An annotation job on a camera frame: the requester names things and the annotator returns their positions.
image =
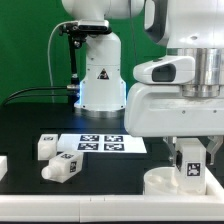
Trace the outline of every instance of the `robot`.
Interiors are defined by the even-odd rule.
[[[176,137],[209,136],[209,164],[223,143],[223,21],[223,0],[146,3],[145,30],[167,55],[134,68],[139,83],[128,95],[125,128],[165,137],[181,194],[205,194],[206,148],[197,138]]]
[[[135,16],[143,9],[144,0],[62,0],[62,4],[76,19],[68,25],[79,34],[73,44],[79,48],[86,42],[86,75],[80,83],[75,111],[103,118],[124,114],[126,84],[120,75],[121,42],[104,19],[129,18],[130,13]]]

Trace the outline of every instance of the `white cube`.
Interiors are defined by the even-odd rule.
[[[69,150],[49,160],[41,174],[46,180],[64,183],[82,170],[83,152]]]
[[[175,169],[179,193],[204,195],[206,148],[197,138],[178,138],[176,151],[182,155]]]
[[[38,160],[49,160],[57,154],[57,134],[43,134],[38,142]]]

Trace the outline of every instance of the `green wall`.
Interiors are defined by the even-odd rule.
[[[154,45],[143,31],[143,13],[134,18],[137,63],[146,62],[165,54],[165,49]],[[47,44],[53,28],[71,20],[60,0],[0,0],[0,102],[11,93],[29,87],[50,86],[47,66]],[[122,41],[122,78],[130,88],[135,80],[133,38],[130,21],[110,21],[113,31]],[[78,55],[80,77],[85,75]],[[56,35],[51,51],[55,85],[70,82],[70,65],[66,36]],[[32,98],[29,101],[46,102],[51,99]]]

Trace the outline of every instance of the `white plastic casing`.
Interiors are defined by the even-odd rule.
[[[62,0],[62,4],[75,19],[103,20],[130,17],[129,0]],[[139,14],[143,6],[144,0],[132,0],[132,15]]]
[[[176,151],[182,154],[175,168],[179,194],[204,195],[206,148],[197,138],[178,138]]]
[[[82,170],[83,153],[79,151],[65,151],[49,160],[41,174],[44,179],[64,183],[66,180]]]
[[[136,137],[223,135],[223,108],[223,87],[215,100],[195,100],[183,97],[178,85],[136,83],[128,94],[125,129]]]
[[[153,81],[153,70],[162,66],[173,65],[176,69],[175,79],[172,82]],[[195,60],[189,56],[165,56],[160,59],[143,63],[134,68],[134,77],[145,84],[183,84],[195,77]]]
[[[144,28],[147,30],[153,25],[155,17],[155,3],[151,0],[147,0],[145,4],[145,24]]]
[[[8,171],[7,156],[0,156],[0,181]]]
[[[57,134],[43,134],[38,142],[38,160],[49,160],[57,154]]]
[[[120,76],[121,42],[114,33],[87,38],[86,76],[75,105],[90,111],[117,111],[126,106],[126,84]],[[101,79],[105,71],[108,79]]]
[[[174,167],[159,167],[144,175],[144,195],[177,195]]]
[[[224,190],[208,169],[206,169],[206,188],[206,195],[197,196],[1,195],[0,221],[78,223],[223,221]]]
[[[168,48],[224,48],[223,0],[169,0]]]

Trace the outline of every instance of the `black table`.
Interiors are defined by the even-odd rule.
[[[67,104],[14,103],[0,108],[0,155],[8,157],[8,173],[0,182],[2,195],[141,195],[143,175],[170,166],[162,138],[144,138],[147,154],[85,153],[83,169],[63,184],[47,181],[37,160],[41,134],[127,134],[123,118],[77,116]],[[210,167],[223,183],[223,149]]]

